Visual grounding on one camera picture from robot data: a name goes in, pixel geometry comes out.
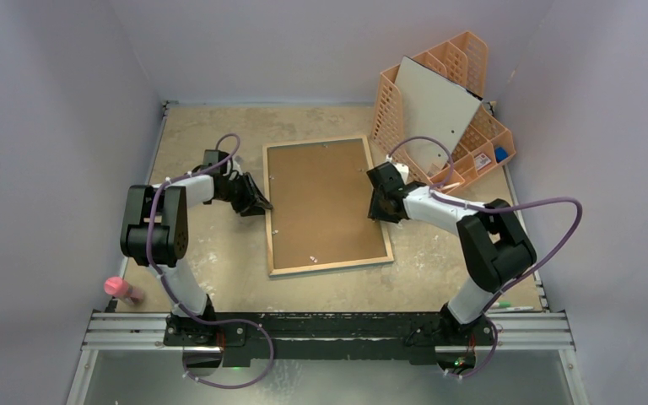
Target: pink cap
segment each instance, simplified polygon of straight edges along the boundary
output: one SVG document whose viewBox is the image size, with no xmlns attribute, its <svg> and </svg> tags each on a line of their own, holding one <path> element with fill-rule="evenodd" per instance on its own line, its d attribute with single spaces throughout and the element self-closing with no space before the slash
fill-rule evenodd
<svg viewBox="0 0 648 405">
<path fill-rule="evenodd" d="M 120 277 L 111 277 L 105 281 L 105 285 L 103 287 L 106 294 L 112 295 L 114 297 L 121 297 L 127 292 L 130 284 L 128 284 L 127 281 L 123 280 Z"/>
</svg>

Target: cable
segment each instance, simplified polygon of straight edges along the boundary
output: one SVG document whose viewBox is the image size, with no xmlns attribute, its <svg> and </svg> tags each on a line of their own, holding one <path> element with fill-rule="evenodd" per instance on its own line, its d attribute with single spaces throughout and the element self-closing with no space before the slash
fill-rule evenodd
<svg viewBox="0 0 648 405">
<path fill-rule="evenodd" d="M 459 375 L 461 378 L 466 378 L 466 377 L 470 377 L 472 375 L 477 374 L 480 371 L 480 369 L 482 369 L 485 365 L 487 365 L 488 362 L 490 361 L 490 359 L 493 357 L 493 353 L 495 353 L 495 347 L 498 346 L 498 330 L 495 328 L 495 324 L 485 315 L 485 312 L 490 309 L 491 305 L 493 305 L 493 303 L 495 303 L 495 301 L 498 300 L 498 298 L 500 298 L 500 296 L 504 292 L 508 291 L 509 289 L 512 289 L 519 282 L 521 282 L 524 279 L 530 277 L 534 272 L 536 272 L 545 263 L 549 262 L 550 259 L 552 259 L 553 256 L 555 256 L 558 253 L 558 251 L 564 246 L 564 244 L 567 243 L 567 241 L 570 239 L 572 234 L 575 233 L 575 230 L 577 230 L 577 227 L 578 227 L 578 225 L 580 225 L 580 221 L 582 220 L 582 204 L 580 203 L 580 201 L 578 201 L 577 199 L 575 199 L 573 197 L 553 197 L 553 198 L 546 198 L 546 199 L 539 200 L 539 201 L 534 201 L 534 202 L 525 202 L 523 204 L 518 204 L 518 205 L 511 206 L 511 207 L 486 208 L 486 207 L 479 207 L 479 206 L 476 206 L 476 205 L 469 205 L 469 204 L 466 204 L 464 202 L 458 202 L 458 201 L 454 201 L 454 200 L 451 200 L 451 199 L 448 199 L 448 198 L 441 197 L 435 192 L 435 188 L 444 185 L 446 182 L 448 182 L 448 180 L 453 175 L 453 156 L 451 155 L 451 152 L 448 150 L 448 148 L 446 148 L 443 145 L 443 143 L 439 142 L 436 139 L 429 138 L 429 137 L 410 137 L 410 138 L 402 140 L 400 143 L 398 143 L 396 146 L 394 146 L 393 149 L 391 150 L 391 152 L 389 153 L 389 156 L 393 156 L 393 153 L 396 152 L 396 150 L 399 149 L 406 142 L 410 142 L 410 141 L 413 141 L 413 140 L 416 140 L 416 139 L 423 139 L 423 140 L 435 143 L 441 149 L 443 149 L 445 154 L 448 156 L 448 173 L 445 174 L 444 180 L 440 181 L 438 183 L 432 184 L 429 187 L 431 197 L 434 200 L 436 200 L 436 201 L 438 201 L 440 203 L 453 205 L 453 206 L 459 207 L 459 208 L 472 209 L 472 210 L 479 211 L 479 212 L 482 212 L 482 213 L 513 213 L 515 211 L 520 211 L 520 210 L 523 210 L 523 209 L 541 207 L 543 205 L 550 205 L 550 204 L 557 204 L 557 203 L 571 203 L 571 204 L 575 205 L 575 209 L 576 209 L 575 210 L 575 219 L 573 220 L 572 225 L 570 226 L 570 228 L 567 230 L 567 232 L 565 232 L 563 237 L 560 239 L 560 242 L 558 242 L 558 244 L 555 245 L 553 247 L 553 249 L 550 250 L 547 255 L 545 255 L 545 257 L 543 257 L 541 260 L 539 260 L 538 262 L 536 262 L 535 264 L 530 266 L 518 278 L 514 278 L 509 283 L 504 285 L 498 292 L 496 292 L 493 295 L 493 297 L 490 299 L 488 304 L 486 304 L 486 306 L 483 308 L 483 318 L 490 324 L 491 329 L 494 331 L 493 332 L 493 334 L 494 334 L 493 347 L 490 349 L 490 352 L 485 357 L 485 359 L 483 360 L 483 362 L 481 363 L 480 366 L 476 367 L 471 372 L 466 373 L 465 375 Z"/>
<path fill-rule="evenodd" d="M 262 328 L 261 325 L 256 324 L 253 321 L 250 321 L 248 319 L 226 319 L 222 321 L 205 321 L 203 319 L 200 319 L 197 317 L 197 314 L 192 312 L 191 310 L 187 309 L 178 299 L 175 297 L 175 294 L 173 293 L 172 289 L 170 288 L 170 285 L 167 282 L 167 278 L 164 277 L 164 273 L 162 269 L 155 263 L 155 260 L 153 259 L 153 230 L 155 226 L 155 217 L 157 216 L 157 208 L 158 208 L 158 201 L 160 200 L 160 195 L 163 193 L 163 191 L 177 183 L 178 181 L 182 181 L 185 179 L 189 179 L 190 177 L 197 177 L 197 176 L 204 176 L 207 173 L 209 173 L 211 170 L 217 169 L 222 165 L 225 165 L 228 161 L 232 160 L 232 158 L 235 156 L 237 153 L 237 150 L 240 148 L 240 137 L 238 137 L 234 133 L 228 133 L 227 135 L 224 135 L 217 141 L 217 146 L 216 148 L 219 148 L 219 145 L 224 141 L 226 138 L 234 138 L 237 141 L 237 144 L 235 145 L 235 149 L 232 150 L 231 153 L 229 153 L 224 159 L 220 160 L 214 165 L 211 165 L 204 170 L 198 171 L 197 173 L 192 173 L 190 174 L 185 174 L 181 175 L 179 177 L 176 177 L 174 179 L 167 178 L 165 179 L 165 182 L 163 182 L 160 187 L 158 187 L 158 190 L 155 192 L 155 195 L 153 196 L 153 202 L 152 202 L 152 208 L 150 209 L 150 222 L 148 223 L 148 237 L 145 241 L 145 256 L 148 258 L 148 263 L 150 264 L 150 267 L 152 267 L 155 272 L 160 276 L 160 282 L 163 284 L 163 289 L 165 289 L 165 292 L 168 294 L 172 302 L 175 303 L 175 306 L 180 309 L 180 311 L 184 312 L 187 316 L 190 316 L 195 322 L 202 324 L 202 325 L 207 325 L 207 326 L 217 326 L 217 325 L 225 325 L 228 323 L 245 323 L 247 325 L 251 325 L 255 327 L 259 332 L 261 332 L 264 337 L 267 339 L 267 344 L 269 345 L 269 361 L 267 362 L 267 367 L 265 367 L 264 371 L 255 377 L 254 380 L 248 381 L 243 384 L 237 384 L 233 386 L 227 386 L 223 384 L 219 384 L 217 382 L 211 382 L 211 381 L 206 381 L 202 380 L 200 377 L 194 375 L 188 368 L 186 361 L 183 359 L 182 361 L 182 367 L 185 370 L 185 374 L 183 376 L 187 376 L 191 378 L 195 382 L 202 383 L 206 386 L 213 386 L 215 388 L 222 388 L 225 390 L 234 390 L 238 388 L 244 388 L 246 386 L 251 386 L 253 384 L 256 384 L 259 382 L 262 378 L 264 378 L 265 375 L 272 369 L 274 366 L 274 344 L 272 342 L 272 338 L 269 336 L 269 333 Z"/>
</svg>

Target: corkboard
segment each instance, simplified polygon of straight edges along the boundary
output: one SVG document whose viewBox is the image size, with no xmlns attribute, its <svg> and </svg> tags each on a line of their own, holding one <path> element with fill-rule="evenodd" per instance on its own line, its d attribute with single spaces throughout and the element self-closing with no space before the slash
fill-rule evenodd
<svg viewBox="0 0 648 405">
<path fill-rule="evenodd" d="M 270 275 L 393 262 L 386 226 L 367 218 L 364 137 L 264 145 Z"/>
</svg>

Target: wooden frame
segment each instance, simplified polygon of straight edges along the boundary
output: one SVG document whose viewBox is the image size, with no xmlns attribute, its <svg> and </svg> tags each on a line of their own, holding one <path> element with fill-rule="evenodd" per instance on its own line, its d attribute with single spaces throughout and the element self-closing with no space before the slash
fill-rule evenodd
<svg viewBox="0 0 648 405">
<path fill-rule="evenodd" d="M 366 136 L 355 136 L 355 137 L 341 137 L 341 138 L 321 138 L 313 140 L 301 140 L 301 141 L 289 141 L 281 143 L 267 143 L 262 145 L 262 163 L 264 169 L 264 195 L 267 200 L 270 200 L 270 174 L 269 174 L 269 162 L 268 162 L 268 150 L 272 148 L 281 148 L 287 146 L 295 145 L 305 145 L 305 144 L 324 144 L 324 143 L 336 143 L 336 142 L 348 142 L 348 141 L 360 141 L 364 145 L 364 154 L 366 158 L 366 164 L 368 169 L 373 169 L 374 163 L 371 159 L 371 151 L 369 149 L 369 140 Z M 267 232 L 267 267 L 269 270 L 270 276 L 279 276 L 279 275 L 291 275 L 291 274 L 300 274 L 300 273 L 311 273 L 311 272 L 320 272 L 326 270 L 341 270 L 344 268 L 352 267 L 362 267 L 370 266 L 375 264 L 387 264 L 393 262 L 393 250 L 391 246 L 391 238 L 388 233 L 388 229 L 384 224 L 381 226 L 381 235 L 384 240 L 384 249 L 386 252 L 385 256 L 372 257 L 367 259 L 360 260 L 350 260 L 346 262 L 329 262 L 324 264 L 311 264 L 307 266 L 300 267 L 286 267 L 286 268 L 275 268 L 274 267 L 274 249 L 273 249 L 273 224 L 272 224 L 272 212 L 265 212 L 265 228 Z"/>
</svg>

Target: table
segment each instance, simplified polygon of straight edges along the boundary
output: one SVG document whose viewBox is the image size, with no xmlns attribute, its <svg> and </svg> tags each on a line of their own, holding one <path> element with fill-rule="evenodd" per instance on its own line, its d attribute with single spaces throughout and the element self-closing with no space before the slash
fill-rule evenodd
<svg viewBox="0 0 648 405">
<path fill-rule="evenodd" d="M 262 188 L 262 145 L 292 140 L 367 135 L 373 107 L 347 106 L 176 106 L 169 110 L 151 183 L 202 163 L 203 150 L 228 132 L 242 139 L 238 155 Z M 222 148 L 234 147 L 231 140 Z M 383 154 L 371 145 L 374 163 Z M 502 169 L 496 169 L 457 197 L 511 201 Z M 386 224 L 395 262 L 389 265 L 269 278 L 264 217 L 241 218 L 226 202 L 188 211 L 186 259 L 216 311 L 437 311 L 467 277 L 458 239 L 429 224 Z M 145 290 L 139 307 L 119 303 L 117 311 L 168 312 L 162 288 L 145 267 L 128 261 L 125 279 Z M 512 305 L 540 309 L 532 278 L 506 293 Z"/>
</svg>

